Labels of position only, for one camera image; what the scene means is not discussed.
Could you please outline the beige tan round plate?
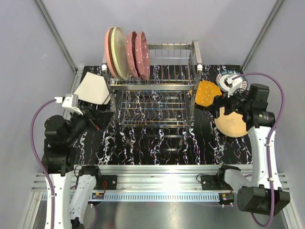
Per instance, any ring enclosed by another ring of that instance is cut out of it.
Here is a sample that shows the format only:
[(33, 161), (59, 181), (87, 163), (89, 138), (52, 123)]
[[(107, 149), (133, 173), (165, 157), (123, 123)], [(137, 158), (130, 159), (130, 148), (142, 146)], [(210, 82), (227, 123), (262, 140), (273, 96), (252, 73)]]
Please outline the beige tan round plate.
[(247, 135), (246, 123), (243, 116), (236, 112), (224, 114), (224, 107), (220, 108), (219, 117), (214, 120), (217, 129), (228, 137), (243, 137)]

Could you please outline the square black-rimmed plate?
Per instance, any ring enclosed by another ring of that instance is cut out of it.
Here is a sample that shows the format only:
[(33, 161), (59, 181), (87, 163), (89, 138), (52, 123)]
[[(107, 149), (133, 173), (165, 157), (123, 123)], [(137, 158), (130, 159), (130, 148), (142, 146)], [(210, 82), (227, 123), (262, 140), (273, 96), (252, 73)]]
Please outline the square black-rimmed plate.
[(82, 101), (106, 105), (110, 101), (110, 93), (103, 76), (87, 72), (78, 88), (73, 92)]

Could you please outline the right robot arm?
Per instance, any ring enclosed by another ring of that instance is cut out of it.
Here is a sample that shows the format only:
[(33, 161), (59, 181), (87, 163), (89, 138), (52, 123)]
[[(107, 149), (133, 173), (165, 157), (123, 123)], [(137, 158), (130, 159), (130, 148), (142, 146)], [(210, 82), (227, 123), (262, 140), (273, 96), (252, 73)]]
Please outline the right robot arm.
[(221, 166), (216, 173), (216, 185), (220, 189), (231, 187), (237, 193), (240, 211), (277, 215), (290, 202), (290, 194), (283, 191), (275, 161), (275, 115), (268, 112), (269, 87), (253, 83), (248, 94), (236, 90), (213, 99), (212, 108), (218, 118), (232, 112), (241, 114), (251, 143), (253, 173), (248, 180), (234, 166)]

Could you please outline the yellow dotted plate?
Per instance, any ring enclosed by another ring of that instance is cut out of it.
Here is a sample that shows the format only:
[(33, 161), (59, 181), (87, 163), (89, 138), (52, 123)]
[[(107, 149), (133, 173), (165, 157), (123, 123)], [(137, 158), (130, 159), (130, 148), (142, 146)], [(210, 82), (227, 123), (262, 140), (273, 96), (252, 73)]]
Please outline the yellow dotted plate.
[(214, 97), (222, 95), (221, 89), (210, 81), (200, 81), (195, 95), (195, 104), (208, 107), (213, 104)]

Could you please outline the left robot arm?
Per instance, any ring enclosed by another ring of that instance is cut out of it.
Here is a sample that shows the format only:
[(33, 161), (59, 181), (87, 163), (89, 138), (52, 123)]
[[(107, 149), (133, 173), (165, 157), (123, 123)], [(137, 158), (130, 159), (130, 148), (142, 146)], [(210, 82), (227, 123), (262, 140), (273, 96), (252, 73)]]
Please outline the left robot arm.
[(70, 195), (76, 151), (73, 147), (81, 135), (90, 130), (104, 130), (113, 112), (87, 107), (82, 114), (73, 113), (70, 120), (54, 115), (45, 121), (42, 164), (47, 183), (47, 229), (82, 229), (92, 191), (107, 187), (98, 166), (82, 166), (76, 191)]

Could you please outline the teal-rimmed lettered plate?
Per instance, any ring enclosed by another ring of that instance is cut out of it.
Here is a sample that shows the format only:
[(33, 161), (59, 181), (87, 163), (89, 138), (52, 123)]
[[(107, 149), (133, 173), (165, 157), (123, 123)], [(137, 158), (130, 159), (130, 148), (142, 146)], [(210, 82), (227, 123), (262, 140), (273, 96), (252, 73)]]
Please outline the teal-rimmed lettered plate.
[[(230, 87), (225, 84), (225, 80), (227, 78), (234, 78), (237, 75), (240, 75), (240, 73), (237, 71), (234, 71), (234, 70), (222, 71), (216, 77), (216, 84), (223, 92), (228, 92), (230, 90)], [(244, 89), (244, 90), (247, 89), (248, 82), (245, 77), (240, 77), (236, 80), (238, 83), (241, 83), (239, 88)]]

